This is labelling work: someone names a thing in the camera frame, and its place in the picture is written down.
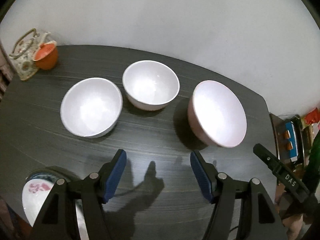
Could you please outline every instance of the teapot handle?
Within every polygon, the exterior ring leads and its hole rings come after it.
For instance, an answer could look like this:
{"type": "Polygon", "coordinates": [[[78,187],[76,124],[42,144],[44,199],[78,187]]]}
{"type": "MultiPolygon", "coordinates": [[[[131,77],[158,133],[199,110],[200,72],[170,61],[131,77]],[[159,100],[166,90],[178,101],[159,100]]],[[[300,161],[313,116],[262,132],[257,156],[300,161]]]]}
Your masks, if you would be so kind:
{"type": "Polygon", "coordinates": [[[12,59],[17,59],[19,58],[23,53],[25,53],[28,49],[30,49],[30,47],[32,46],[33,42],[35,41],[36,39],[36,29],[35,28],[32,28],[30,31],[26,32],[23,36],[21,36],[17,42],[15,43],[14,47],[13,47],[13,50],[11,52],[11,54],[9,54],[9,57],[11,57],[12,59]],[[29,44],[27,45],[27,47],[25,47],[24,49],[22,49],[19,53],[17,54],[14,54],[14,51],[17,47],[17,45],[19,44],[20,41],[22,41],[26,36],[28,36],[30,33],[33,32],[33,37],[31,38],[31,41],[29,42],[29,44]]]}

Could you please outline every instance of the wood grain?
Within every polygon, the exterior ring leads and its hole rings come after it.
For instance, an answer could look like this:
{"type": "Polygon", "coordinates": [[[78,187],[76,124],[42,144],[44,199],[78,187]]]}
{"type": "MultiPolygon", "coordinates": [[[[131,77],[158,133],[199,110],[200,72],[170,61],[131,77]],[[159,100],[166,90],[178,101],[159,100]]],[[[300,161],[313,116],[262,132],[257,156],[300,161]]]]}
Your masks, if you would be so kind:
{"type": "MultiPolygon", "coordinates": [[[[274,199],[276,179],[252,152],[256,143],[275,154],[275,142],[264,99],[210,70],[154,53],[107,46],[60,46],[58,65],[29,81],[15,75],[0,104],[0,194],[25,218],[21,192],[31,171],[59,166],[84,178],[98,171],[122,148],[128,162],[116,197],[104,206],[115,239],[201,239],[213,206],[202,197],[190,167],[192,149],[234,179],[259,178],[274,199]],[[122,74],[138,60],[156,60],[180,80],[177,98],[166,108],[145,112],[126,99],[122,74]],[[60,103],[82,79],[103,77],[121,90],[124,105],[113,131],[95,139],[70,134],[60,120],[60,103]],[[244,141],[233,149],[206,147],[191,132],[187,105],[195,86],[215,80],[230,88],[247,117],[244,141]]],[[[234,221],[239,216],[236,201],[234,221]]]]}

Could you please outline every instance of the pink bowl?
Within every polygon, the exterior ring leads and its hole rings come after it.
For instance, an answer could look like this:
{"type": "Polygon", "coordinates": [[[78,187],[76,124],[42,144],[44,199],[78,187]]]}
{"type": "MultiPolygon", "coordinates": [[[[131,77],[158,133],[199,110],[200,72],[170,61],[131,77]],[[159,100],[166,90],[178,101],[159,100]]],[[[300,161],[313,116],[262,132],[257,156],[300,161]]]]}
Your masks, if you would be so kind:
{"type": "Polygon", "coordinates": [[[247,131],[247,119],[236,95],[225,85],[206,80],[199,83],[188,105],[193,133],[205,144],[239,145],[247,131]]]}

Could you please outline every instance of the white bowl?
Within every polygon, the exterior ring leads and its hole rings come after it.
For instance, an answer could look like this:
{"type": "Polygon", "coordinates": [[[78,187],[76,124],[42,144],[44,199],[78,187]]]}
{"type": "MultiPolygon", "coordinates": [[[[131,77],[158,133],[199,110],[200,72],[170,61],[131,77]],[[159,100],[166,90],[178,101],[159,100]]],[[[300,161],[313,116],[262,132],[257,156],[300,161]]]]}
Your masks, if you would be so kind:
{"type": "Polygon", "coordinates": [[[112,130],[121,109],[122,95],[115,84],[104,78],[88,78],[65,94],[60,115],[69,132],[95,138],[112,130]]]}
{"type": "Polygon", "coordinates": [[[173,70],[152,60],[131,64],[124,71],[122,82],[129,101],[147,111],[167,106],[180,89],[179,79],[173,70]]]}
{"type": "Polygon", "coordinates": [[[232,148],[247,131],[247,119],[236,95],[225,85],[199,83],[189,101],[188,120],[194,134],[205,144],[232,148]]]}

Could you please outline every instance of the plate with pink pattern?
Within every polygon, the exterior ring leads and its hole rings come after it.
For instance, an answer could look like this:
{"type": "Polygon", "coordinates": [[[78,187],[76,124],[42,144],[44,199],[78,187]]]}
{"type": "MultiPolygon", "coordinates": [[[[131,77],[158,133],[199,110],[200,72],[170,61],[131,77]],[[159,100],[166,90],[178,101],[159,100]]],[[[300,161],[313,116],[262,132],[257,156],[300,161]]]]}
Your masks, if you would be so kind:
{"type": "MultiPolygon", "coordinates": [[[[24,185],[22,190],[22,206],[31,226],[35,223],[38,213],[52,187],[53,183],[44,179],[31,179],[24,185]]],[[[88,240],[89,237],[84,217],[77,205],[76,215],[81,240],[88,240]]]]}

